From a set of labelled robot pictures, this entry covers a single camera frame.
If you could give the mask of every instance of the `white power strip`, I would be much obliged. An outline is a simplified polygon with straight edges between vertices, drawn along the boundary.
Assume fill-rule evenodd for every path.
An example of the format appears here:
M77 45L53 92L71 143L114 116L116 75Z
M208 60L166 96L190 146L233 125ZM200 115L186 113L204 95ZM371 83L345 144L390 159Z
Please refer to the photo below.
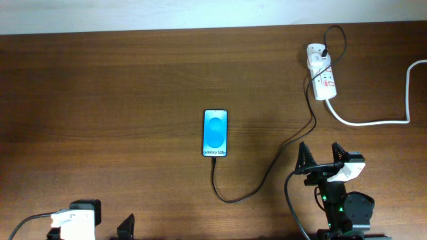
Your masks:
M320 43L312 43L307 47L307 66L310 69L310 74L313 79L313 90L314 96L316 100L325 101L332 115L341 123L354 126L354 127L363 127L363 126L371 126L371 125L380 125L380 124L407 124L410 122L410 114L409 114L409 73L411 69L419 64L419 63L427 63L427 60L419 60L411 66L409 66L406 71L406 88L405 88L405 110L406 110L406 120L389 120L389 121L374 121L367 123L351 123L342 119L338 114L334 111L334 108L331 106L329 99L336 96L336 87L334 76L332 75L331 57L329 54L326 54L325 57L322 57L322 52L325 49L325 45ZM319 72L323 71L325 68L328 68L321 75L316 76Z
M312 79L331 64L329 54L322 57L324 49L325 45L320 43L312 43L307 47L307 66L310 69ZM313 80L313 90L316 100L322 101L336 96L335 81L331 67Z

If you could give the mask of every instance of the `phone screen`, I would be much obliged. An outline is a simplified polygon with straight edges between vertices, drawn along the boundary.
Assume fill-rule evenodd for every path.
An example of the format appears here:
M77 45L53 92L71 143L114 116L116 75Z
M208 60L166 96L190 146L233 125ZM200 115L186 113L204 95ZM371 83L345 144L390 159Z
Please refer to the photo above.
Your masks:
M203 156L227 155L227 111L205 110L203 127Z

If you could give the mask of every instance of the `black cable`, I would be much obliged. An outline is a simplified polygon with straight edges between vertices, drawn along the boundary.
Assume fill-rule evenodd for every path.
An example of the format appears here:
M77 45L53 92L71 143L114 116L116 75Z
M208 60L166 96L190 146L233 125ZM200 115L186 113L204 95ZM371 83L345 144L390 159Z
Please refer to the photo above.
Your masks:
M315 119L314 127L316 126L317 121L316 121L316 116L314 116L312 107L310 105L310 101L308 100L308 87L310 86L310 83L312 83L313 80L316 77L318 77L319 75L321 75L324 71L326 71L328 68L334 66L339 60L341 60L342 57L346 54L346 51L347 51L347 37L346 37L346 34L344 33L344 30L340 26L338 26L338 25L333 25L333 26L330 26L329 28L327 28L326 31L325 31L325 33L324 33L324 43L325 43L325 50L324 50L324 52L328 52L328 48L327 48L327 45L326 45L326 34L328 33L329 30L331 30L334 27L338 28L341 31L341 33L342 33L342 37L344 38L344 50L342 51L341 55L335 61L333 61L327 68L325 68L323 71L320 71L317 75L315 75L312 78L312 80L308 83L308 86L307 86L307 89L306 89L306 100L307 100L307 104L308 104L308 109L310 110L310 113L312 114L313 118ZM292 205L291 205L291 202L290 202L289 196L288 196L288 181L289 181L289 179L295 173L297 173L299 171L307 170L307 169L297 169L297 170L291 172L288 175L288 177L285 180L285 197L286 197L286 202L288 203L288 206L289 206L289 210L291 211L292 217L294 217L295 222L298 224L298 227L300 228L300 230L301 230L302 234L304 235L304 237L307 240L310 240L310 238L308 237L307 233L304 231L304 228L302 227L302 224L301 224L300 220L298 220L298 218L297 218L297 216L295 214L294 208L292 208Z
M214 191L214 193L216 194L216 196L218 197L218 199L220 199L221 201L223 201L224 203L239 203L239 202L241 202L241 201L244 201L244 200L246 200L246 199L248 199L248 198L250 198L250 197L252 197L252 196L254 196L261 188L262 188L262 186L264 185L264 183L266 182L266 179L267 179L267 176L268 176L268 174L270 173L270 171L272 170L272 168L273 168L273 166L274 166L274 163L276 163L276 161L279 159L279 157L280 157L280 154L282 153L282 151L283 151L283 149L285 149L285 147L287 147L288 145L290 145L290 144L292 144L292 143L294 143L294 142L296 142L296 141L298 141L298 140L300 140L300 139L302 139L303 137L305 137L306 135L308 135L308 134L310 134L315 128L316 128L316 125L318 124L318 120L317 120L317 118L316 118L316 116L314 115L314 112L313 112L313 109L312 109L312 106L310 105L310 100L309 100L309 98L308 98L308 89L310 88L310 85L313 83L313 80L316 78L316 77L318 77L318 76L320 76L324 71L326 71L328 68L330 68L330 67L332 67L332 66L334 66L339 60L341 60L341 58L346 54L346 50L347 50L347 38L346 38L346 34L344 33L344 30L340 27L340 26L338 26L338 25L333 25L333 26L330 26L329 28L327 28L326 29L326 31L325 31L325 33L324 33L324 41L325 41L325 47L326 47L326 34L328 33L328 31L330 30L330 29L332 29L332 28L334 28L334 27L337 27L340 31L341 31L341 33L342 33L342 36L344 37L344 50L342 51L342 53L341 53L341 55L335 60L335 61L333 61L327 68L325 68L324 70L322 70L322 71L320 71L318 74L316 74L311 80L310 80L310 82L307 84L307 88L306 88L306 102L307 102L307 106L308 106L308 109L310 110L310 115L311 115L311 117L313 117L313 119L314 119L314 124L313 124L313 127L310 129L310 130L308 130L306 133L304 133L303 135L301 135L301 136L299 136L299 137L297 137L297 138L295 138L295 139L293 139L293 140L291 140L291 141L288 141L287 143L285 143L284 145L282 145L281 147L280 147L280 149L279 149L279 151L278 151L278 153L276 154L276 156L274 157L274 160L272 161L272 163L270 163L270 166L267 168L267 171L266 171L266 173L264 173L264 177L262 178L262 180L261 180L261 183L252 191L252 192L250 192L250 193L248 193L248 194L246 194L246 195L244 195L243 197L239 197L239 198L237 198L237 199L233 199L233 200L225 200L225 199L223 199L221 196L220 196L220 194L218 193L218 191L217 191L217 189L216 189L216 186L215 186L215 181L214 181L214 173L215 173L215 166L216 166L216 158L212 158L212 171L211 171L211 184L212 184L212 188L213 188L213 191Z
M22 220L22 222L20 222L18 224L18 226L16 226L16 228L12 231L11 235L9 236L9 240L12 240L13 237L15 236L15 234L18 232L18 230L22 227L22 225L24 225L26 222L33 220L33 219L38 219L38 218L42 218L42 217L50 217L52 215L52 213L42 213L42 214L37 214L37 215L33 215L33 216L29 216L26 219Z
M300 230L301 230L301 232L302 232L302 235L304 235L304 237L305 237L307 240L310 240L310 237L308 237L308 234L306 233L306 231L304 231L304 228L302 227L302 224L301 224L300 220L299 220L299 219L298 219L298 217L296 216L295 211L294 211L294 208L292 207L291 201L290 201L290 199L289 199L289 195L288 195L288 182L289 182L289 179L291 179L291 177L292 177L294 174L296 174L296 173L301 173L302 171L312 170L312 169L316 169L316 168L319 168L319 167L333 167L333 166L336 166L336 163L328 163L328 164L315 165L315 166L311 166L311 167L299 168L299 169L296 169L296 170L292 171L292 172L288 175L288 177L286 177L286 180L285 180L285 187L284 187L284 190L285 190L285 197L286 197L286 203L288 203L289 210L291 211L292 217L294 217L295 222L298 224L298 227L300 228Z
M316 200L316 203L318 204L319 208L320 208L322 211L325 211L325 209L324 209L324 208L320 205L320 203L319 203L318 195L320 195L320 193L318 193L318 189L319 189L319 187L315 187L315 188L314 188L314 199Z

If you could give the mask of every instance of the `power socket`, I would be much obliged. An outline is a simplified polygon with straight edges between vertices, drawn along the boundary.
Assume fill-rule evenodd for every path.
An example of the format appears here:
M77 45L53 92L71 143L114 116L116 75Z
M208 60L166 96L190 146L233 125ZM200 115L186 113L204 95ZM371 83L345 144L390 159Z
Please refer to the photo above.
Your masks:
M307 66L310 69L312 79L319 72L323 71L331 64L331 57L327 54L322 57L322 52L325 45L320 43L312 43L307 47ZM328 68L321 75L313 80L314 97L316 100L331 99L336 96L336 88L332 68Z

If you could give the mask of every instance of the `wood grain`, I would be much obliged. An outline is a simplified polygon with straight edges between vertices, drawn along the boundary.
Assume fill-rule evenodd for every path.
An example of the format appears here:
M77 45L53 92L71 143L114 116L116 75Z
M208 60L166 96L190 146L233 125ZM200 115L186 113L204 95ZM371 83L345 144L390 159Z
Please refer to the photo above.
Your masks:
M225 198L251 191L278 146L309 120L306 45L327 25L0 36L0 236L29 215L76 199L102 202L99 239L130 214L138 239L253 239L298 232L283 192L298 145L243 203L216 199L201 156L204 109L229 111L228 156L216 183ZM342 25L334 68L336 111L348 121L404 118L406 69L427 58L427 22ZM342 38L331 32L332 57ZM304 141L318 163L330 145L362 152L349 191L376 200L371 233L427 235L427 66L411 72L409 125L348 127L312 100L319 123ZM327 221L302 177L291 199L307 231ZM43 239L49 220L16 239Z

